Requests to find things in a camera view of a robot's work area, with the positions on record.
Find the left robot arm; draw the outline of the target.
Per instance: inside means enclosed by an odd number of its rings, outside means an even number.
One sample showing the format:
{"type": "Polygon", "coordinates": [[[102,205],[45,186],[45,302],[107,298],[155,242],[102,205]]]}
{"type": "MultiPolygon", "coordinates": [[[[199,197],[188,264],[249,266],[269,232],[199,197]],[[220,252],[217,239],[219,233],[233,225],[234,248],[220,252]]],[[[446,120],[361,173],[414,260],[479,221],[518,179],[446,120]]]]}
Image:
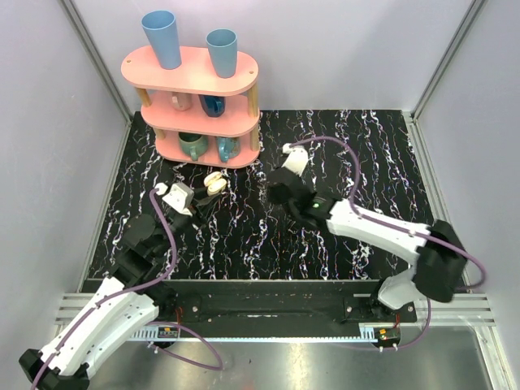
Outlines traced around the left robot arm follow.
{"type": "Polygon", "coordinates": [[[155,352],[185,329],[178,294],[166,283],[177,263],[175,233],[200,228],[225,188],[223,180],[191,189],[157,184],[149,192],[154,214],[132,218],[114,267],[75,318],[46,346],[28,349],[19,365],[33,389],[86,389],[101,364],[135,333],[155,352]]]}

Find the white earbuds charging case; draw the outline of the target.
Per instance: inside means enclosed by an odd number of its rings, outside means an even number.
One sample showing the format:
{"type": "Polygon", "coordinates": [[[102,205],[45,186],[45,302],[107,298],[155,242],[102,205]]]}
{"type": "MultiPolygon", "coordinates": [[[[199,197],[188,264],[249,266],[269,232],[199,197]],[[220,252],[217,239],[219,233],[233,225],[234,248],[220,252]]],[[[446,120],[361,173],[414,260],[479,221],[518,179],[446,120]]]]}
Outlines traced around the white earbuds charging case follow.
{"type": "Polygon", "coordinates": [[[227,180],[221,171],[215,171],[206,176],[203,181],[208,196],[221,193],[227,187],[227,180]]]}

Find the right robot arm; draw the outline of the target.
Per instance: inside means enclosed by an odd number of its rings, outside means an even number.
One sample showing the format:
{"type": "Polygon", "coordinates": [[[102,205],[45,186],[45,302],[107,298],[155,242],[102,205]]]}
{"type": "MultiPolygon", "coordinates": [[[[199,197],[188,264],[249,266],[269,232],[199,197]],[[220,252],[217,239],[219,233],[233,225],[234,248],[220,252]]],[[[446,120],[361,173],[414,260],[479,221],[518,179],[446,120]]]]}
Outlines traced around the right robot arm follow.
{"type": "Polygon", "coordinates": [[[318,193],[286,167],[267,176],[268,199],[310,230],[325,230],[373,245],[405,260],[409,268],[384,278],[369,301],[373,319],[387,322],[404,305],[422,298],[449,303],[467,260],[453,227],[442,220],[428,226],[408,223],[366,209],[347,199],[318,193]]]}

